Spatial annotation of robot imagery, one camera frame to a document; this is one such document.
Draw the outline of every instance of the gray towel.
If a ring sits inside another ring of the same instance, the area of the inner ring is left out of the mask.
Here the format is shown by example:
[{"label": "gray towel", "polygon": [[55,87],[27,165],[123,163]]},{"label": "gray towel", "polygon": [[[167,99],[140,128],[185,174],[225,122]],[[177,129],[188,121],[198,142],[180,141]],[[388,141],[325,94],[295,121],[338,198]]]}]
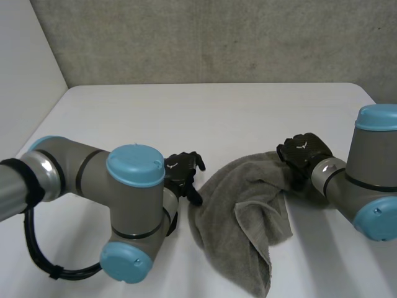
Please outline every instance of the gray towel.
[{"label": "gray towel", "polygon": [[282,194],[291,179],[275,152],[245,156],[204,184],[201,207],[189,207],[193,237],[213,267],[256,297],[270,289],[269,245],[292,236]]}]

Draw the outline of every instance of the light blue joint cap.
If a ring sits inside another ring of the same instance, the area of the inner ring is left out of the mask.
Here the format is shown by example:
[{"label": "light blue joint cap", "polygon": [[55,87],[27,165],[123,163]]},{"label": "light blue joint cap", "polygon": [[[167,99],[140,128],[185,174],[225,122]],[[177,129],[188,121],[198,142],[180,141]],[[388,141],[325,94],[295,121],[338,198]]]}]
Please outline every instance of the light blue joint cap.
[{"label": "light blue joint cap", "polygon": [[371,240],[397,238],[397,197],[382,197],[368,203],[354,217],[353,226]]},{"label": "light blue joint cap", "polygon": [[32,146],[29,147],[28,151],[33,151],[35,150],[35,148],[38,146],[38,144],[40,144],[41,142],[48,140],[49,138],[63,138],[63,137],[59,137],[57,135],[46,135],[45,137],[39,138],[38,140],[36,140]]},{"label": "light blue joint cap", "polygon": [[116,281],[136,284],[145,279],[153,267],[151,258],[135,246],[109,242],[100,254],[100,266]]},{"label": "light blue joint cap", "polygon": [[374,132],[397,130],[397,104],[372,104],[362,107],[355,126]]},{"label": "light blue joint cap", "polygon": [[133,187],[152,187],[166,175],[164,157],[145,145],[124,145],[110,152],[106,167],[118,182]]}]

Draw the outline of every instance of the table surface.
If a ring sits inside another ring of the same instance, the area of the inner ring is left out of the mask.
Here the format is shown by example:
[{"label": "table surface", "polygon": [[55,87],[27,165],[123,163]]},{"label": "table surface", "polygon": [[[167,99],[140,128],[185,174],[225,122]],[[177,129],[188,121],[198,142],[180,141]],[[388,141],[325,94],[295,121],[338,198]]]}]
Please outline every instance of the table surface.
[{"label": "table surface", "polygon": [[[207,171],[196,187],[241,156],[274,150],[314,132],[344,160],[360,107],[373,104],[353,84],[183,84],[81,86],[70,89],[20,153],[44,135],[62,135],[111,151],[127,143],[164,156],[197,151]],[[0,224],[2,297],[249,297],[220,276],[195,244],[182,200],[176,232],[166,238],[148,277],[135,285],[100,272],[85,281],[48,278],[31,262],[22,216]],[[294,236],[270,248],[268,297],[396,297],[396,242],[367,240],[336,210],[287,198]],[[68,269],[98,262],[110,235],[106,207],[68,194],[36,208],[38,242]]]}]

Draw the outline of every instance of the robotic arm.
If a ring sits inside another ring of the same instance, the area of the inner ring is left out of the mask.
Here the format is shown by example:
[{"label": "robotic arm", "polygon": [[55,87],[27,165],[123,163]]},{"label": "robotic arm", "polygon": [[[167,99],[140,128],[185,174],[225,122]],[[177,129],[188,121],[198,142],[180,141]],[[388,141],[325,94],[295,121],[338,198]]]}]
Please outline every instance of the robotic arm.
[{"label": "robotic arm", "polygon": [[[84,279],[102,268],[118,281],[140,282],[176,227],[179,197],[202,203],[192,185],[197,165],[205,169],[195,152],[172,155],[164,164],[162,154],[149,146],[107,152],[63,137],[41,138],[19,160],[0,163],[0,221],[25,213],[30,255],[54,279]],[[77,271],[52,265],[33,228],[33,208],[67,192],[107,206],[112,225],[99,264]]]},{"label": "robotic arm", "polygon": [[366,237],[397,238],[397,105],[361,108],[347,163],[312,133],[286,139],[277,153],[298,185],[310,179]]}]

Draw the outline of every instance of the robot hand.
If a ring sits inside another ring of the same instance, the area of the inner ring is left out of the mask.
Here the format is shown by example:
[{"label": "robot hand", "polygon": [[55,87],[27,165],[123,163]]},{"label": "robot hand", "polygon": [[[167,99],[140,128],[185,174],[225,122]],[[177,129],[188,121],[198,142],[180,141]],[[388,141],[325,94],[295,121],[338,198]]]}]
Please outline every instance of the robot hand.
[{"label": "robot hand", "polygon": [[277,154],[293,171],[295,181],[303,184],[315,166],[326,158],[332,157],[328,146],[313,133],[296,135],[277,146]]},{"label": "robot hand", "polygon": [[165,185],[178,193],[177,197],[187,197],[196,206],[203,204],[201,195],[193,187],[196,167],[205,171],[202,157],[195,151],[192,153],[173,154],[164,161],[166,167]]}]

